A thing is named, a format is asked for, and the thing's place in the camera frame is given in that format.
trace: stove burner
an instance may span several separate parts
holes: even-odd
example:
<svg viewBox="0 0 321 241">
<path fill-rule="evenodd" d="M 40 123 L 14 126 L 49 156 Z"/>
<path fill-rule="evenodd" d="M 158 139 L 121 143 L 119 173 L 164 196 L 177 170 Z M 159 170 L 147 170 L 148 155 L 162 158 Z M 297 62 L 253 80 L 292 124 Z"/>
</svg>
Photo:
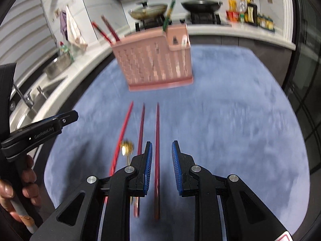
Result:
<svg viewBox="0 0 321 241">
<path fill-rule="evenodd" d="M 221 24 L 218 14 L 214 13 L 191 13 L 192 24 Z"/>
<path fill-rule="evenodd" d="M 148 20 L 143 20 L 141 22 L 136 22 L 135 23 L 136 32 L 139 32 L 141 30 L 147 30 L 150 28 L 161 27 L 163 26 L 164 21 L 165 21 L 165 17 L 161 15 L 155 19 L 148 19 Z"/>
</svg>

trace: dark red chopstick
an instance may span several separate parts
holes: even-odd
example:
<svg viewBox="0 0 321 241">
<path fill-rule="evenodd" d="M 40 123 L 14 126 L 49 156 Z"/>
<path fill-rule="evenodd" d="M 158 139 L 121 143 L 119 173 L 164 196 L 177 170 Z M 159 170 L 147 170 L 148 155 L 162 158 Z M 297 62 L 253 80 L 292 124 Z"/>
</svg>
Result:
<svg viewBox="0 0 321 241">
<path fill-rule="evenodd" d="M 142 154 L 142 136 L 144 131 L 144 118 L 145 118 L 145 104 L 142 105 L 142 117 L 141 117 L 141 126 L 139 130 L 139 139 L 138 139 L 138 149 L 137 155 Z M 134 217 L 139 217 L 139 197 L 135 198 L 134 203 Z"/>
<path fill-rule="evenodd" d="M 110 23 L 107 21 L 107 19 L 103 15 L 102 15 L 102 20 L 105 23 L 105 25 L 107 26 L 107 28 L 110 30 L 112 35 L 114 36 L 116 42 L 120 41 L 120 39 L 119 39 L 118 35 L 116 34 L 116 32 L 114 31 L 113 27 L 110 25 Z"/>
<path fill-rule="evenodd" d="M 156 144 L 155 144 L 155 193 L 154 193 L 154 218 L 160 219 L 160 193 L 159 193 L 159 103 L 156 114 Z"/>
<path fill-rule="evenodd" d="M 95 22 L 91 22 L 91 24 L 92 24 L 92 26 L 93 26 L 94 28 L 97 29 L 97 31 L 100 32 L 100 34 L 101 34 L 102 36 L 104 36 L 104 38 L 105 38 L 110 44 L 112 44 L 111 40 L 107 37 L 107 35 L 104 33 L 104 31 L 98 27 L 98 25 L 97 25 Z"/>
<path fill-rule="evenodd" d="M 112 164 L 111 164 L 111 167 L 110 167 L 109 176 L 112 176 L 115 173 L 117 160 L 118 160 L 118 156 L 119 156 L 119 151 L 120 151 L 120 144 L 121 144 L 121 141 L 123 140 L 123 137 L 124 137 L 124 134 L 125 134 L 125 131 L 126 131 L 126 127 L 127 127 L 127 124 L 128 124 L 128 120 L 129 120 L 129 117 L 130 117 L 130 113 L 132 112 L 132 109 L 133 109 L 133 105 L 134 105 L 134 102 L 132 101 L 131 104 L 129 105 L 129 108 L 128 108 L 128 111 L 127 111 L 127 114 L 126 114 L 126 117 L 125 117 L 125 120 L 124 120 L 124 123 L 123 123 L 123 126 L 122 126 L 120 134 L 119 134 L 119 138 L 118 138 L 118 141 L 117 141 L 116 149 L 115 149 L 115 152 L 114 152 L 113 161 L 112 161 Z"/>
</svg>

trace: soy sauce bottle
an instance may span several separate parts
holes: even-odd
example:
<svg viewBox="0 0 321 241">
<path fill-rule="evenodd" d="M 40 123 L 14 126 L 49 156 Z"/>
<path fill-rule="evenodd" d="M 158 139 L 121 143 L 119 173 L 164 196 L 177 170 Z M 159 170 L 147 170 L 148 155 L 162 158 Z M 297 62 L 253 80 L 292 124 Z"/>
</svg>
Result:
<svg viewBox="0 0 321 241">
<path fill-rule="evenodd" d="M 250 0 L 248 3 L 248 24 L 252 26 L 257 26 L 257 5 L 254 0 Z"/>
</svg>

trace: fingernail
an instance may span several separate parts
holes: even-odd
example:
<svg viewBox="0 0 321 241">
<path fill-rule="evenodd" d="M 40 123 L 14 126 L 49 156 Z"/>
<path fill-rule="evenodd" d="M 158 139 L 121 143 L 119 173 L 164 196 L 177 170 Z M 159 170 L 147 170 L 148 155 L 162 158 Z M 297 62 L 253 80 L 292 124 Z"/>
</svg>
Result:
<svg viewBox="0 0 321 241">
<path fill-rule="evenodd" d="M 13 189 L 11 186 L 6 185 L 5 186 L 5 193 L 12 198 L 13 197 Z"/>
</svg>

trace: basket base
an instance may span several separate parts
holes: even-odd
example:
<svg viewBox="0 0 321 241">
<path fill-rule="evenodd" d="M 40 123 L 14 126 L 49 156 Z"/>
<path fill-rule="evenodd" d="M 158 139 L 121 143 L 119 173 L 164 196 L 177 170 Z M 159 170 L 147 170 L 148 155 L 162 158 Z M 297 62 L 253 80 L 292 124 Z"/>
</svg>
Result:
<svg viewBox="0 0 321 241">
<path fill-rule="evenodd" d="M 151 90 L 161 90 L 161 89 L 169 89 L 175 88 L 180 86 L 187 86 L 191 85 L 194 82 L 193 76 L 187 77 L 180 80 L 174 80 L 171 82 L 164 83 L 163 81 L 154 82 L 149 84 L 129 84 L 129 91 L 130 92 L 137 92 L 137 91 L 151 91 Z"/>
</svg>

